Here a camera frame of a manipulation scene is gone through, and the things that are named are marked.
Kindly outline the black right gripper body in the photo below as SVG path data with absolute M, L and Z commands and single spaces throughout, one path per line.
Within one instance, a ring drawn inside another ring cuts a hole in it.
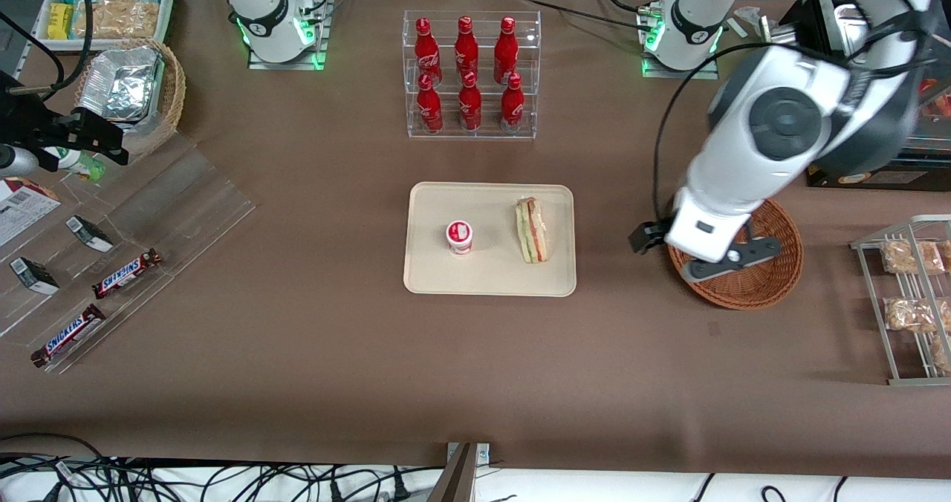
M 13 95 L 10 89 L 20 83 L 6 72 L 1 72 L 1 144 L 24 148 L 39 160 L 39 169 L 57 169 L 58 154 L 45 147 L 45 109 L 48 107 L 37 95 Z

